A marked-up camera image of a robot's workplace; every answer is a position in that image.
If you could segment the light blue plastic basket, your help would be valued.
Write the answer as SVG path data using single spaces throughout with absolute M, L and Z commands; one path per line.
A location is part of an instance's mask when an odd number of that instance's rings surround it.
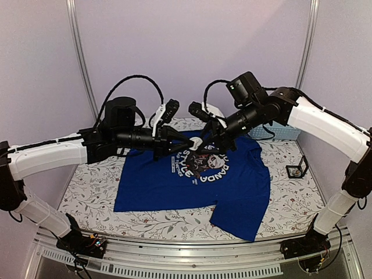
M 248 132 L 249 136 L 256 140 L 297 140 L 301 130 L 291 126 L 282 126 L 277 123 L 261 125 Z

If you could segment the blue printed t-shirt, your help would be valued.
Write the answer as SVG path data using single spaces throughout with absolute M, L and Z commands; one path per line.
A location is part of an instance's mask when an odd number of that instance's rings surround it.
M 254 241 L 270 199 L 270 172 L 260 145 L 238 137 L 237 150 L 197 154 L 185 149 L 153 160 L 145 151 L 127 157 L 115 212 L 195 209 L 214 206 L 210 223 Z

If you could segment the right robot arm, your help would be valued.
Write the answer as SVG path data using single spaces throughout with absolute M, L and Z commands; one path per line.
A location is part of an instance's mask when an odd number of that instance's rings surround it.
M 299 89 L 265 88 L 250 71 L 231 81 L 222 80 L 237 108 L 225 117 L 207 103 L 210 88 L 218 83 L 220 80 L 207 85 L 203 101 L 198 105 L 200 118 L 206 122 L 202 134 L 204 145 L 213 142 L 222 153 L 234 151 L 237 137 L 259 125 L 276 122 L 307 132 L 349 158 L 341 190 L 317 214 L 301 239 L 301 249 L 313 253 L 358 200 L 371 193 L 371 130 L 358 127 L 320 106 Z

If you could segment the black brooch box silver brooch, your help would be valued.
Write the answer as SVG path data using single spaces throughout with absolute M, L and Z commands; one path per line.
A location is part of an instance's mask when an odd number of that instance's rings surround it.
M 306 156 L 303 155 L 298 165 L 286 165 L 285 169 L 289 179 L 301 179 L 306 175 L 309 169 L 309 163 Z

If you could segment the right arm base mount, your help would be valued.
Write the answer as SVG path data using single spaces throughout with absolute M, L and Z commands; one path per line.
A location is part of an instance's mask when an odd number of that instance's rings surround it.
M 280 243 L 284 259 L 299 258 L 300 268 L 307 273 L 317 273 L 329 258 L 331 244 L 328 235 L 309 230 L 303 237 L 291 238 Z

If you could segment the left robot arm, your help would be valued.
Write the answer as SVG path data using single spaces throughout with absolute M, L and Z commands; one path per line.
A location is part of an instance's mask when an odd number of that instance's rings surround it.
M 169 100 L 155 113 L 152 128 L 135 123 L 143 113 L 134 98 L 117 97 L 103 106 L 103 120 L 77 133 L 36 144 L 9 146 L 1 142 L 1 210 L 25 216 L 55 234 L 73 252 L 87 244 L 74 217 L 52 208 L 25 187 L 30 175 L 59 167 L 98 163 L 123 156 L 125 149 L 152 151 L 155 160 L 193 146 L 193 141 L 168 124 L 179 103 Z

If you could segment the round yellow blue brooch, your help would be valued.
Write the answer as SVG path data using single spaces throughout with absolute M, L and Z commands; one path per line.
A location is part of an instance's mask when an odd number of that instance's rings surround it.
M 203 140 L 199 137 L 192 137 L 190 140 L 192 141 L 193 145 L 189 149 L 192 151 L 196 151 L 203 143 Z

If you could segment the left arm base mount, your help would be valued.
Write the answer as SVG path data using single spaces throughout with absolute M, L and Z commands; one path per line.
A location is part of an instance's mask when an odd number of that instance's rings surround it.
M 58 238 L 56 247 L 73 254 L 102 259 L 106 252 L 107 239 L 98 234 L 93 234 L 92 238 L 84 236 L 75 218 L 68 213 L 66 216 L 70 222 L 71 231 L 64 237 Z

